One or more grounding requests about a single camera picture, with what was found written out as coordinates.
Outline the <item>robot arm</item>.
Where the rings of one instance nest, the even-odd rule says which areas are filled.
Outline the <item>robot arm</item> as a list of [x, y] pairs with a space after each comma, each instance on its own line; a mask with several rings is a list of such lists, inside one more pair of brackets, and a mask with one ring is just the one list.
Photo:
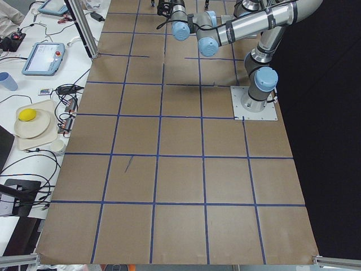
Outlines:
[[234, 5], [234, 17], [239, 18], [242, 15], [251, 14], [262, 10], [263, 2], [260, 0], [237, 0]]
[[250, 112], [261, 112], [278, 83], [278, 74], [269, 64], [286, 27], [313, 14], [321, 3], [281, 1], [271, 6], [261, 6], [260, 1], [236, 1], [233, 18], [221, 25], [217, 25], [213, 11], [187, 13], [184, 1], [159, 1], [157, 14], [171, 23], [176, 40], [186, 40], [194, 33], [199, 52], [206, 57], [215, 55], [221, 46], [260, 33], [257, 46], [244, 59], [250, 87], [242, 97], [242, 105]]

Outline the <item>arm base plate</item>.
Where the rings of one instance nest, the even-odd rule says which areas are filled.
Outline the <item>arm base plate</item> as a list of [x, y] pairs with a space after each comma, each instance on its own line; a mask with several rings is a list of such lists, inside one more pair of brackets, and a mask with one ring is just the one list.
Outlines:
[[230, 89], [235, 120], [278, 120], [271, 93], [266, 100], [259, 102], [249, 96], [248, 86], [231, 86]]
[[227, 21], [233, 20], [234, 18], [233, 15], [221, 15], [221, 23], [225, 24]]

